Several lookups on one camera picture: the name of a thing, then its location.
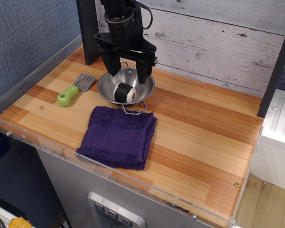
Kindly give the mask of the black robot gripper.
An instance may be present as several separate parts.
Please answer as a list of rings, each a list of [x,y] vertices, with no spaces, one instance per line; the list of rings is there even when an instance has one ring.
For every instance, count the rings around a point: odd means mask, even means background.
[[[120,58],[136,62],[139,84],[144,84],[152,74],[152,68],[157,63],[156,46],[145,40],[143,31],[150,27],[143,26],[141,16],[112,18],[105,16],[109,31],[96,33],[102,61],[111,76],[121,69]]]

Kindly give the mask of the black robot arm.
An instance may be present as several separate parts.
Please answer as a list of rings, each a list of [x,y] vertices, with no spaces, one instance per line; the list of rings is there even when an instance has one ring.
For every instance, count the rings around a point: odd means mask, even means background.
[[[107,33],[96,33],[98,50],[111,76],[121,69],[120,58],[136,63],[140,84],[144,84],[157,63],[156,46],[145,40],[143,31],[153,22],[151,10],[136,0],[102,0],[104,19],[109,27]],[[150,12],[150,23],[143,26],[141,9]]]

